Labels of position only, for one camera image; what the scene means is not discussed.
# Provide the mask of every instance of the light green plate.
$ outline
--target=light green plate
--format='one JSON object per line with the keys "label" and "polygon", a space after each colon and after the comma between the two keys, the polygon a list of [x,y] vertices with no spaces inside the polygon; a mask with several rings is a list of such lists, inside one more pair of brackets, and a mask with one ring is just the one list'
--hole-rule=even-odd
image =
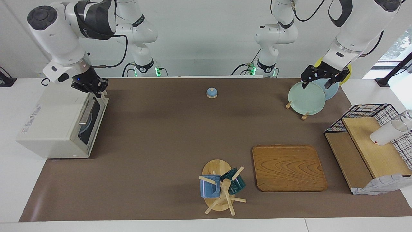
{"label": "light green plate", "polygon": [[314,115],[319,113],[326,102],[325,93],[317,84],[309,83],[304,89],[302,82],[296,83],[289,91],[290,106],[299,114]]}

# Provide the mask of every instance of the blue mug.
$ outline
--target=blue mug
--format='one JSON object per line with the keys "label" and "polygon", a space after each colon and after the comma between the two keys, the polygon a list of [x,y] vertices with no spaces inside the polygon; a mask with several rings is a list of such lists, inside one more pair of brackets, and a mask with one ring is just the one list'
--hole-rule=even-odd
{"label": "blue mug", "polygon": [[214,182],[216,185],[200,180],[200,196],[203,198],[220,197],[220,175],[202,175]]}

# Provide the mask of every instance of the mug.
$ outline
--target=mug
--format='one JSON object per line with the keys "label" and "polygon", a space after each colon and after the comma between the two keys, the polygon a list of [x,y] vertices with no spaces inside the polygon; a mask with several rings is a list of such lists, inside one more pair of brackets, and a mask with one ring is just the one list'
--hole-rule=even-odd
{"label": "mug", "polygon": [[216,182],[216,185],[200,180],[200,196],[203,198],[220,197],[220,175],[202,175]]}
{"label": "mug", "polygon": [[228,171],[227,173],[225,173],[224,175],[222,175],[222,177],[220,178],[220,181],[223,181],[224,179],[230,179],[231,181],[230,188],[229,188],[230,195],[235,195],[246,187],[246,184],[240,175],[238,175],[235,180],[232,180],[232,177],[236,174],[236,172],[237,172],[237,168],[234,168]]}

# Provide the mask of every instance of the brown tabletop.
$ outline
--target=brown tabletop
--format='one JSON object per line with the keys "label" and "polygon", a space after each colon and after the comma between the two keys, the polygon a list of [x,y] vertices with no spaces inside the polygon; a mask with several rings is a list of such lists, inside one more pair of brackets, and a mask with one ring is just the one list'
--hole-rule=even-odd
{"label": "brown tabletop", "polygon": [[[111,79],[110,101],[91,157],[47,160],[20,221],[328,218],[411,216],[400,191],[354,196],[323,135],[350,107],[343,91],[306,121],[286,110],[298,79]],[[215,87],[216,99],[206,90]],[[309,144],[324,192],[264,193],[255,185],[255,145]],[[212,159],[244,166],[247,203],[210,212],[198,175]]]}

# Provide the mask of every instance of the transparent plastic cup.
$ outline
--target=transparent plastic cup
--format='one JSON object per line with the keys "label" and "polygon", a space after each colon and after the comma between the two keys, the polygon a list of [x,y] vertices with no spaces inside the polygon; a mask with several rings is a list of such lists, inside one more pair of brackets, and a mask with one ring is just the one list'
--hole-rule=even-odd
{"label": "transparent plastic cup", "polygon": [[412,110],[406,110],[370,135],[372,142],[386,145],[412,130]]}

